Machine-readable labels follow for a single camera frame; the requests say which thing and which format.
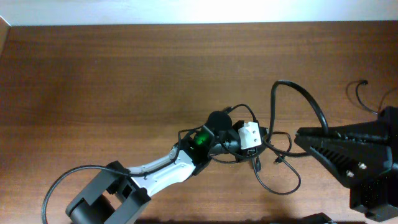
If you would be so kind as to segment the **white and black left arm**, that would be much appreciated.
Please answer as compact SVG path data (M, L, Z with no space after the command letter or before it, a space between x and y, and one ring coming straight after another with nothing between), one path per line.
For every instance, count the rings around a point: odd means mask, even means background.
M134 223L152 196L198 175L213 154L233 152L238 161L261 149L269 130L257 121L232 122L226 112L212 112L200 127L182 130L170 152L136 167L109 163L70 202L65 213L73 223Z

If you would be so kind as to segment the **black USB cable long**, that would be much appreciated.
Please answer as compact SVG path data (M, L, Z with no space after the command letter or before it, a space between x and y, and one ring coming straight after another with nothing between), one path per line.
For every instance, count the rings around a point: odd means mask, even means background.
M379 101L377 103L372 102L370 99L370 93L366 92L367 86L369 85L369 81L365 79L361 79L358 81L354 88L355 98L358 102L358 105L361 109L367 111L368 113L374 115L380 115L382 110L387 106L397 106L396 104L385 104L385 101L392 95L393 98L397 99L397 87L394 86L387 91L385 91L382 96L379 97Z

